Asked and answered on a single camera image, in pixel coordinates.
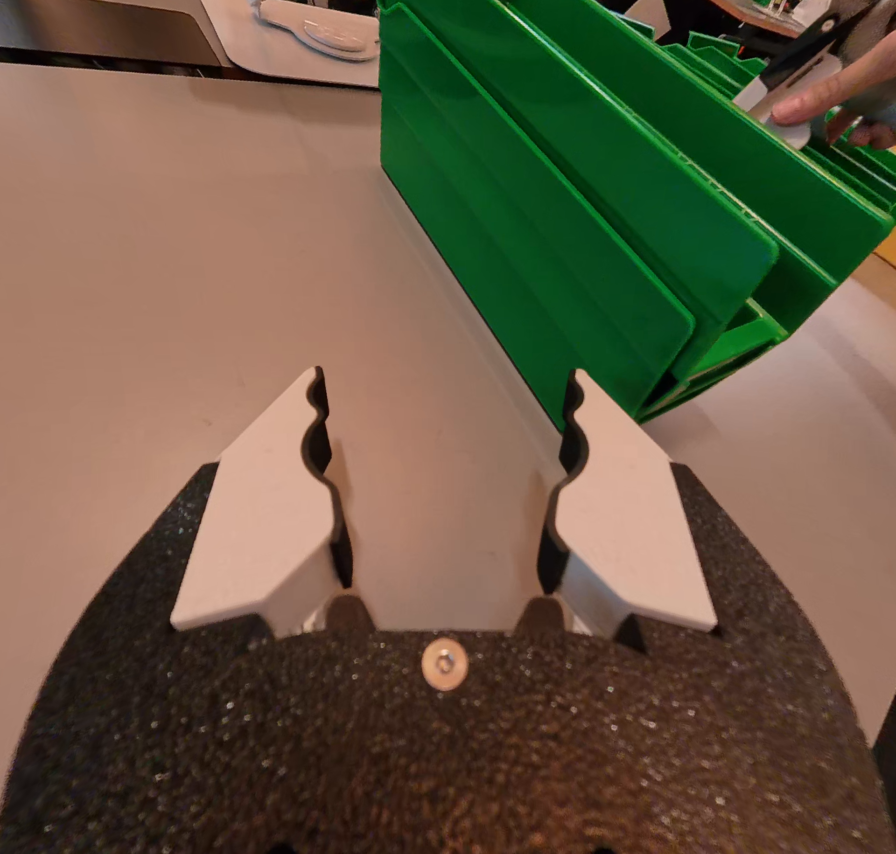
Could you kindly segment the person's right hand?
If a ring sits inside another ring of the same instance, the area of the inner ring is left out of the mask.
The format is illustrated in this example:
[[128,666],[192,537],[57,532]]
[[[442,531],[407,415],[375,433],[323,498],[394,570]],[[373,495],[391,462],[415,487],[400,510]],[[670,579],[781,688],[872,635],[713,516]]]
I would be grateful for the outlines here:
[[826,126],[829,143],[849,132],[848,143],[852,146],[890,150],[895,145],[894,121],[868,119],[865,108],[873,99],[894,98],[894,79],[895,34],[890,33],[843,70],[779,101],[771,109],[770,118],[778,126],[791,127],[838,108]]

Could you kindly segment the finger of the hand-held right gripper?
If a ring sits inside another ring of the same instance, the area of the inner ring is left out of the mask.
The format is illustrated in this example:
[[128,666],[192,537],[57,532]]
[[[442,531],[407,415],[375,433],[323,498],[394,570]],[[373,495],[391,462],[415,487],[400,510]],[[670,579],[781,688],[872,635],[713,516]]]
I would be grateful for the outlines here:
[[804,65],[799,71],[774,89],[769,89],[756,76],[734,99],[733,103],[756,121],[762,123],[768,132],[785,142],[791,148],[803,149],[812,137],[812,121],[781,126],[773,120],[771,113],[780,102],[801,95],[830,76],[842,70],[840,59],[832,54],[820,54]]

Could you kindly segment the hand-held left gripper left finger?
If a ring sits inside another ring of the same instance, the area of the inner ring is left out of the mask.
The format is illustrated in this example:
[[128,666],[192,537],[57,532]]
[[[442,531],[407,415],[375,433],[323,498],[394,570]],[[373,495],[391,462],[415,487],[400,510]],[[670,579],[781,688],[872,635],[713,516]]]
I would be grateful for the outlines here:
[[308,368],[220,455],[176,595],[177,631],[256,615],[277,637],[307,630],[353,582],[332,457],[326,380]]

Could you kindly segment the white stand base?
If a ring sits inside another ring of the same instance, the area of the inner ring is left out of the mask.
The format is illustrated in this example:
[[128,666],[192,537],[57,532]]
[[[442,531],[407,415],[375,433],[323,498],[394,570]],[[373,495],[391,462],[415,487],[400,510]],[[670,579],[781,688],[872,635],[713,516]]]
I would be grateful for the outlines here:
[[306,0],[200,0],[229,61],[259,76],[377,89],[380,36],[373,16]]

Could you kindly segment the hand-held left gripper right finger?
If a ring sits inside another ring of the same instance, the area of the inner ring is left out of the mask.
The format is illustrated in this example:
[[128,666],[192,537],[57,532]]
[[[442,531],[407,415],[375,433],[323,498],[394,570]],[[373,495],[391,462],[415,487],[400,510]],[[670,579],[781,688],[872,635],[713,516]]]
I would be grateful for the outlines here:
[[709,633],[718,625],[666,452],[589,377],[570,372],[537,574],[573,627],[620,637],[633,617]]

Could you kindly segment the green plastic bin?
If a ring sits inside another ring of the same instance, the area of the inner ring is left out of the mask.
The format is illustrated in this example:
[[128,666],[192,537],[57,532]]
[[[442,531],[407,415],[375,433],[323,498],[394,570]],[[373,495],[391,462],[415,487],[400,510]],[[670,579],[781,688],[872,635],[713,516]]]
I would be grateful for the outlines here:
[[783,337],[752,295],[779,245],[747,208],[521,17],[513,0],[403,3],[689,310],[643,417]]
[[401,2],[381,9],[382,166],[552,421],[584,368],[635,417],[692,313]]
[[795,332],[894,224],[894,155],[812,138],[795,151],[697,69],[702,51],[658,46],[595,0],[513,0],[513,8],[698,165],[778,237],[752,299]]

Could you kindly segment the grey desk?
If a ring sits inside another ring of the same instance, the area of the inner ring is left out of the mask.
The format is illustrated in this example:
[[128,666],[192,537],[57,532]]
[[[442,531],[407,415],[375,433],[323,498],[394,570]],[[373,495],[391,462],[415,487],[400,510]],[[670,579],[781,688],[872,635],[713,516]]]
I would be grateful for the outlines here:
[[[307,368],[358,594],[510,628],[559,435],[385,176],[369,91],[2,64],[2,775],[73,625]],[[790,589],[874,742],[894,695],[894,269],[647,428]]]

